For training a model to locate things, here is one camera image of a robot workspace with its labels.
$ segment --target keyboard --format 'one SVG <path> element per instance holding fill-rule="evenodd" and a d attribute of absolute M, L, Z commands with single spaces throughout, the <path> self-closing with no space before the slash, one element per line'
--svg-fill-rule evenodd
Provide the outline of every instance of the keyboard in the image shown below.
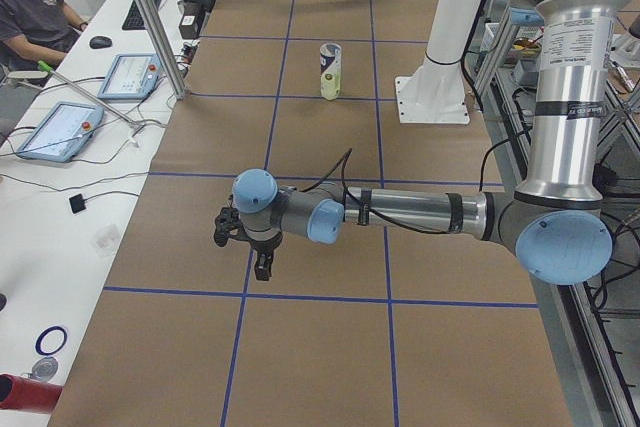
<path fill-rule="evenodd" d="M 160 7 L 160 1 L 162 0 L 153 1 L 156 4 L 156 8 Z M 131 7 L 129 7 L 127 17 L 124 19 L 124 23 L 122 24 L 122 30 L 144 30 L 144 20 L 142 20 L 142 16 L 140 15 L 140 11 L 138 10 L 135 0 L 131 2 Z"/>

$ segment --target computer mouse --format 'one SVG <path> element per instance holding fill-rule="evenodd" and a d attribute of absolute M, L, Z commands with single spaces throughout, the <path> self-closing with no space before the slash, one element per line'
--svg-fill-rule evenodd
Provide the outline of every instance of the computer mouse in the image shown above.
<path fill-rule="evenodd" d="M 113 42 L 109 37 L 105 37 L 104 35 L 96 35 L 92 37 L 89 41 L 89 47 L 92 49 L 104 49 L 106 47 L 111 47 Z"/>

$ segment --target red object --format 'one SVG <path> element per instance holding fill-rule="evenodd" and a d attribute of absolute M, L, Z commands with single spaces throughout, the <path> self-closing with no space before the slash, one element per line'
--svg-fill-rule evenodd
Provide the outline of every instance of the red object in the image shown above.
<path fill-rule="evenodd" d="M 50 414 L 61 393 L 61 385 L 10 374 L 0 375 L 0 409 Z"/>

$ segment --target gray t-shirt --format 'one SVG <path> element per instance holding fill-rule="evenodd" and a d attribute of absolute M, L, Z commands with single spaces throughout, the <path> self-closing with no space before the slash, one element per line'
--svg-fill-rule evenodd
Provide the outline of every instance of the gray t-shirt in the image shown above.
<path fill-rule="evenodd" d="M 29 42 L 68 52 L 78 38 L 62 12 L 64 0 L 0 0 L 0 41 L 24 34 Z M 4 42 L 3 56 L 9 56 L 10 68 L 33 68 L 35 63 L 18 57 Z"/>

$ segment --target robotic arm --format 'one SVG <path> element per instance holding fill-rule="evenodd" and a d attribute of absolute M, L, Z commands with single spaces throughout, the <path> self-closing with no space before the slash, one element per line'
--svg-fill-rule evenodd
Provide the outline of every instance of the robotic arm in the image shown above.
<path fill-rule="evenodd" d="M 247 241 L 259 280 L 271 276 L 282 232 L 333 243 L 343 221 L 468 233 L 504 245 L 532 275 L 569 285 L 599 273 L 612 251 L 591 184 L 613 26 L 631 0 L 513 0 L 544 17 L 545 36 L 527 178 L 511 194 L 423 194 L 323 183 L 280 188 L 263 170 L 241 174 L 214 239 Z"/>

